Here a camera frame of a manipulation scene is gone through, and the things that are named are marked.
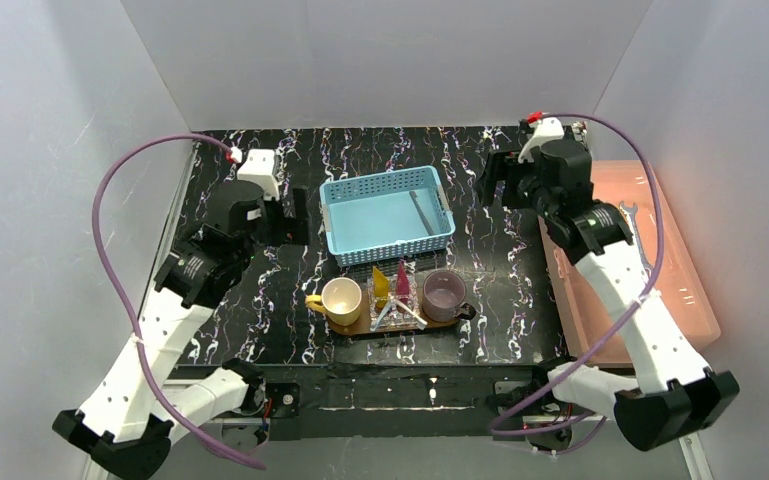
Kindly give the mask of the grey toothbrush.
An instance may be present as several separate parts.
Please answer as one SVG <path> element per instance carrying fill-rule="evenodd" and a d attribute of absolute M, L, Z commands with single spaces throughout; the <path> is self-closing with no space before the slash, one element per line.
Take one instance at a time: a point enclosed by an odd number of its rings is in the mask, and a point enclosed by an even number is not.
<path fill-rule="evenodd" d="M 426 233 L 429 236 L 433 235 L 434 234 L 434 228 L 432 227 L 432 225 L 431 225 L 427 215 L 423 211 L 422 205 L 419 202 L 419 198 L 418 198 L 417 192 L 415 190 L 411 190 L 409 192 L 409 195 L 410 195 L 410 198 L 411 198 L 411 200 L 413 202 L 413 205 L 414 205 L 414 207 L 415 207 L 415 209 L 417 211 L 418 217 L 419 217 L 419 219 L 420 219 L 424 229 L 426 230 Z"/>

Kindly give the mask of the yellow mug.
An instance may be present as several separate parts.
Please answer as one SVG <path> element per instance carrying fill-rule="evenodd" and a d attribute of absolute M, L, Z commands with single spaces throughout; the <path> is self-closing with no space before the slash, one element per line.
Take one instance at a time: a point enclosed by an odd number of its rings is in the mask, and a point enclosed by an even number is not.
<path fill-rule="evenodd" d="M 340 326 L 349 326 L 359 317 L 363 300 L 360 285 L 346 277 L 338 277 L 325 284 L 320 294 L 308 295 L 308 309 L 322 313 Z"/>

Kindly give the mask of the light blue plastic basket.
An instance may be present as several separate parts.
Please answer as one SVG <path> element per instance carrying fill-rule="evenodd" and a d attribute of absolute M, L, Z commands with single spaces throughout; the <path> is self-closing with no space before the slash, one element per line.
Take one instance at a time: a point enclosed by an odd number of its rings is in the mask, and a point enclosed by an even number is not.
<path fill-rule="evenodd" d="M 418 217 L 411 190 L 434 228 L 431 236 Z M 319 194 L 328 252 L 341 267 L 444 250 L 456 231 L 432 166 L 328 181 Z"/>

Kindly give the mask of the yellow toothpaste tube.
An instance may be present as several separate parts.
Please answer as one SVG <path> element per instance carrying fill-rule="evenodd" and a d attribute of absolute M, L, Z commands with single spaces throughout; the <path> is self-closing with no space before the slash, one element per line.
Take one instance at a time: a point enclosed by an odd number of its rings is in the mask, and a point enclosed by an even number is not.
<path fill-rule="evenodd" d="M 377 310 L 382 310 L 389 300 L 389 279 L 376 266 L 372 267 L 373 300 Z"/>

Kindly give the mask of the oval wooden tray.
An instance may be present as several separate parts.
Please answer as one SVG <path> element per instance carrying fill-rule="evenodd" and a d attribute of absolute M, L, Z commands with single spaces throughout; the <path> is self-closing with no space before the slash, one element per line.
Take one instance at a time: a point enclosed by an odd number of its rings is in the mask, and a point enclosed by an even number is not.
<path fill-rule="evenodd" d="M 360 317 L 349 326 L 340 326 L 326 318 L 329 328 L 336 334 L 346 337 L 371 336 L 384 333 L 400 333 L 409 331 L 430 331 L 433 329 L 442 329 L 454 326 L 462 320 L 454 319 L 445 323 L 438 323 L 427 318 L 420 305 L 416 305 L 413 310 L 419 314 L 428 326 L 421 330 L 417 327 L 415 320 L 408 314 L 398 310 L 396 307 L 389 310 L 378 319 L 380 312 L 369 303 L 366 296 L 363 297 Z"/>

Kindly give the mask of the pink toothpaste tube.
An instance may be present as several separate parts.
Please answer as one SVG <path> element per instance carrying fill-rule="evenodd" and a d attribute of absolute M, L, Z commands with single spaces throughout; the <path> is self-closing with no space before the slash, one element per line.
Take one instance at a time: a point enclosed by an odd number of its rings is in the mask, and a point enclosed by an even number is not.
<path fill-rule="evenodd" d="M 395 277 L 394 296 L 401 301 L 411 299 L 411 283 L 404 262 L 399 261 Z"/>

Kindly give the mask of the purple mug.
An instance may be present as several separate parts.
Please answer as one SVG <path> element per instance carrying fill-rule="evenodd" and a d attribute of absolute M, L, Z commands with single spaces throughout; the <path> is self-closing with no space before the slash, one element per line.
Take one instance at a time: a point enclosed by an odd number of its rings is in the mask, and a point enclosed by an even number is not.
<path fill-rule="evenodd" d="M 431 272 L 422 286 L 421 308 L 428 319 L 438 323 L 472 320 L 477 311 L 466 301 L 466 284 L 453 271 Z"/>

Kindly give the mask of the clear textured acrylic holder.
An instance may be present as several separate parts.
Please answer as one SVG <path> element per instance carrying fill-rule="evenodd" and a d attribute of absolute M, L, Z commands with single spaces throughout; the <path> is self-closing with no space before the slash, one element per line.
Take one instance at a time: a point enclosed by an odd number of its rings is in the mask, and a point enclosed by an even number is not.
<path fill-rule="evenodd" d="M 372 332 L 423 329 L 416 281 L 399 266 L 394 275 L 372 267 L 367 282 Z"/>

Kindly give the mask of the white toothbrush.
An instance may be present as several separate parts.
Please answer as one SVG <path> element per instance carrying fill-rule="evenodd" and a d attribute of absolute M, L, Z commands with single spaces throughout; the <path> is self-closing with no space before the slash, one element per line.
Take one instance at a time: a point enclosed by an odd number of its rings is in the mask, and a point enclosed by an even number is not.
<path fill-rule="evenodd" d="M 415 320 L 419 329 L 424 330 L 428 326 L 428 323 L 419 314 L 417 314 L 411 307 L 401 302 L 397 298 L 391 297 L 390 303 L 398 310 L 410 315 Z"/>

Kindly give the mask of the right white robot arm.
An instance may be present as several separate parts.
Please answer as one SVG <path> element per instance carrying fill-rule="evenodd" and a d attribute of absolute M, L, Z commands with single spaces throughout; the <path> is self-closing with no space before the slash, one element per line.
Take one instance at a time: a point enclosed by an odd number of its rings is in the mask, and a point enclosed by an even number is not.
<path fill-rule="evenodd" d="M 620 336 L 635 374 L 623 377 L 590 365 L 588 354 L 543 368 L 534 391 L 503 411 L 503 424 L 542 400 L 574 404 L 584 415 L 613 420 L 625 440 L 649 451 L 712 426 L 738 396 L 728 371 L 715 371 L 691 345 L 656 291 L 661 264 L 645 267 L 620 209 L 598 200 L 592 157 L 579 142 L 556 139 L 533 147 L 528 159 L 491 152 L 476 184 L 483 205 L 500 199 L 528 208 L 595 292 Z"/>

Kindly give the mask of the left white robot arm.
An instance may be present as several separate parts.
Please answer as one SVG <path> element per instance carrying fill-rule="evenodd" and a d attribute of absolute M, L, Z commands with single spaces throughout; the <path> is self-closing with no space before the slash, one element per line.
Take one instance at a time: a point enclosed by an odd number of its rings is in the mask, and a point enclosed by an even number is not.
<path fill-rule="evenodd" d="M 258 415 L 268 404 L 263 373 L 228 360 L 208 377 L 158 399 L 178 359 L 226 293 L 238 285 L 258 249 L 310 241 L 308 190 L 281 197 L 246 180 L 222 184 L 204 222 L 186 231 L 162 263 L 141 313 L 128 308 L 131 334 L 108 374 L 83 404 L 60 412 L 53 430 L 121 479 L 149 479 L 192 426 L 226 412 Z"/>

